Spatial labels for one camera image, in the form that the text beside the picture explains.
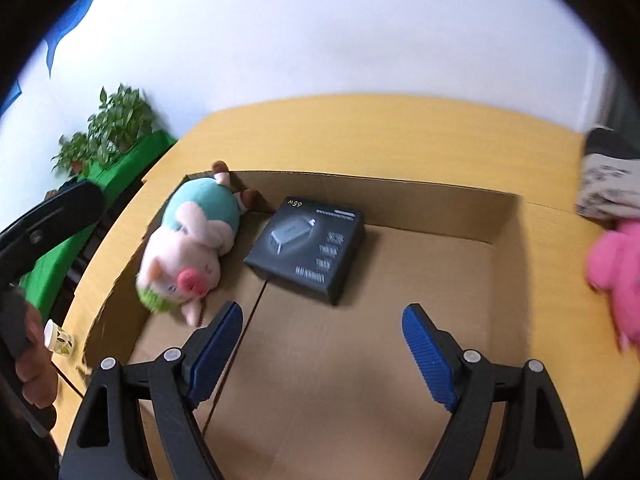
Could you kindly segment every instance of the pink plush toy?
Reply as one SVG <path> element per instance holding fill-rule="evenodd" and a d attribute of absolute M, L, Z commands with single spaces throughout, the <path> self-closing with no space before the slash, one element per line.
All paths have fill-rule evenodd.
<path fill-rule="evenodd" d="M 602 235 L 587 259 L 587 280 L 610 291 L 620 350 L 640 348 L 640 220 L 622 219 Z"/>

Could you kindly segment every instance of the finger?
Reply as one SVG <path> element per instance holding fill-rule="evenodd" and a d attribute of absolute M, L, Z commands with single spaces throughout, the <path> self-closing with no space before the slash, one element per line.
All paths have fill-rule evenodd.
<path fill-rule="evenodd" d="M 44 329 L 42 327 L 42 319 L 40 318 L 40 313 L 30 303 L 27 304 L 24 327 L 29 341 L 34 345 L 44 346 Z"/>
<path fill-rule="evenodd" d="M 42 374 L 26 383 L 22 395 L 28 403 L 37 408 L 46 408 L 53 404 L 58 396 L 58 374 L 53 366 L 47 367 Z"/>
<path fill-rule="evenodd" d="M 25 350 L 15 362 L 15 374 L 23 383 L 26 383 L 50 366 L 51 354 L 49 351 L 44 346 L 32 346 Z"/>

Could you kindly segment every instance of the blue wall decoration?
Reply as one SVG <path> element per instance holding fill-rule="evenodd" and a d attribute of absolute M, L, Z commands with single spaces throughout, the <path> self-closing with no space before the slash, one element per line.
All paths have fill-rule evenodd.
<path fill-rule="evenodd" d="M 45 35 L 47 41 L 47 66 L 49 67 L 49 77 L 51 77 L 51 67 L 53 66 L 53 56 L 60 40 L 74 30 L 78 23 L 86 16 L 93 0 L 76 0 L 66 12 L 60 16 L 51 30 Z"/>
<path fill-rule="evenodd" d="M 20 96 L 21 93 L 22 89 L 20 88 L 20 84 L 16 80 L 9 90 L 9 95 L 0 106 L 0 116 L 2 116 L 2 114 L 6 112 L 6 109 L 14 103 L 14 101 Z"/>

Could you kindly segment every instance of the potted plant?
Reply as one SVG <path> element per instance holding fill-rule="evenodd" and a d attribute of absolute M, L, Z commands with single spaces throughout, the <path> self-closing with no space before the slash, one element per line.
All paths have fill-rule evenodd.
<path fill-rule="evenodd" d="M 67 171 L 72 175 L 87 176 L 95 143 L 90 142 L 87 134 L 82 132 L 74 133 L 71 140 L 66 140 L 65 136 L 62 136 L 58 143 L 60 152 L 51 158 L 56 161 L 53 169 Z"/>
<path fill-rule="evenodd" d="M 155 118 L 140 89 L 121 84 L 117 92 L 107 96 L 103 87 L 100 111 L 88 120 L 88 138 L 97 143 L 95 156 L 100 166 L 108 167 L 128 152 L 139 136 L 150 134 Z"/>

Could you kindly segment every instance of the pig plush toy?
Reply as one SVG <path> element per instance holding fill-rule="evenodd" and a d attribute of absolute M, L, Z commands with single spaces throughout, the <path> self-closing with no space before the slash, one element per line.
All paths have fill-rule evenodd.
<path fill-rule="evenodd" d="M 172 195 L 136 279 L 140 301 L 149 310 L 181 306 L 190 326 L 200 320 L 203 298 L 218 286 L 218 258 L 233 247 L 240 215 L 260 196 L 255 189 L 232 193 L 222 161 L 213 165 L 213 173 L 213 178 L 185 182 Z"/>
<path fill-rule="evenodd" d="M 610 291 L 620 350 L 640 348 L 640 220 L 621 219 L 602 235 L 587 259 L 587 280 Z"/>

